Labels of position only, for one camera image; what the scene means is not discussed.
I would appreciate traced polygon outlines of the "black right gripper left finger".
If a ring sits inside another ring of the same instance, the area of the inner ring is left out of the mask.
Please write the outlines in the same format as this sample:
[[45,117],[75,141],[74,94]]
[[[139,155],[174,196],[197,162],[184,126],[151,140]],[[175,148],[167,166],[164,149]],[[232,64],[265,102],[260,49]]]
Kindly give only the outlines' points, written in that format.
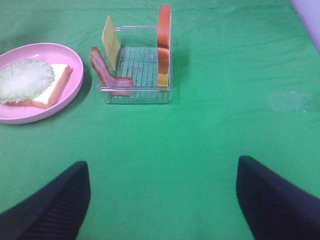
[[90,204],[86,161],[77,161],[0,214],[2,240],[75,240]]

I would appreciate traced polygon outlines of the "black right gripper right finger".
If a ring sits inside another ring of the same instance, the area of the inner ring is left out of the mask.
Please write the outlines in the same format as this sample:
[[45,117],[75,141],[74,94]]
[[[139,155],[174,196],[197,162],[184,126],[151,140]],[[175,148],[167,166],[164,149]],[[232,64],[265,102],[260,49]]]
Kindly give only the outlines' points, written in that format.
[[320,238],[320,199],[251,156],[238,159],[236,196],[254,239]]

